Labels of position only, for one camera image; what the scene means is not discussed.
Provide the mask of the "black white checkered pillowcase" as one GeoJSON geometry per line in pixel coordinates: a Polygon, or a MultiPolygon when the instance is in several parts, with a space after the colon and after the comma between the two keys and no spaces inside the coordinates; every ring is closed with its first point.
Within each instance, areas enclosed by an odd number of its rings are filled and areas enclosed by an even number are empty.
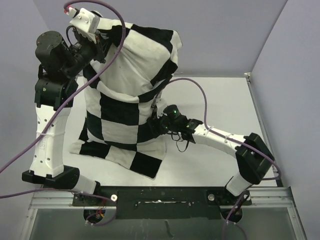
{"type": "Polygon", "coordinates": [[[153,102],[173,76],[135,97],[110,90],[100,76],[121,52],[126,23],[103,18],[97,28],[108,36],[106,63],[93,60],[83,69],[86,115],[79,138],[70,145],[69,152],[105,159],[154,179],[165,158],[166,144],[162,136],[152,137],[147,119],[152,116],[153,102]]]}

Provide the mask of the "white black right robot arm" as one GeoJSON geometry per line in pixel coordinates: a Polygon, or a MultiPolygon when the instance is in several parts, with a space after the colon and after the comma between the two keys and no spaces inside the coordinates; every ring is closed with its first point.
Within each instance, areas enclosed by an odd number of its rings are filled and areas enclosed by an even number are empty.
{"type": "Polygon", "coordinates": [[[274,157],[263,139],[256,133],[232,134],[206,125],[201,120],[187,118],[176,105],[156,108],[147,119],[156,135],[173,133],[180,140],[220,150],[236,159],[238,172],[227,182],[223,200],[230,205],[241,198],[241,193],[258,185],[271,168],[274,157]]]}

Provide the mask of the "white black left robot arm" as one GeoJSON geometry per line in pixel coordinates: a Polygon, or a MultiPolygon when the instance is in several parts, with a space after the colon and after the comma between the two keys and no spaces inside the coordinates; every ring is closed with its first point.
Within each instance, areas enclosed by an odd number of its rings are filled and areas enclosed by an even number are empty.
{"type": "Polygon", "coordinates": [[[99,31],[92,39],[78,30],[73,32],[77,42],[70,46],[57,31],[47,31],[36,40],[35,56],[40,62],[34,87],[38,142],[31,166],[22,173],[22,180],[84,193],[84,200],[95,206],[102,199],[99,183],[81,175],[77,167],[65,165],[63,147],[67,120],[78,89],[77,75],[92,60],[105,63],[103,46],[107,39],[99,31]]]}

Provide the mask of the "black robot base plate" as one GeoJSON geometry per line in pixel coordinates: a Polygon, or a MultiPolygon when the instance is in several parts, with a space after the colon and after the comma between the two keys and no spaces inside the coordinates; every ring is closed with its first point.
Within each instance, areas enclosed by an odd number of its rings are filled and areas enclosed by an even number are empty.
{"type": "Polygon", "coordinates": [[[103,186],[99,194],[104,198],[116,196],[116,200],[76,194],[72,206],[83,207],[85,216],[96,207],[116,207],[116,220],[219,220],[237,200],[241,206],[252,204],[249,191],[239,198],[216,186],[103,186]]]}

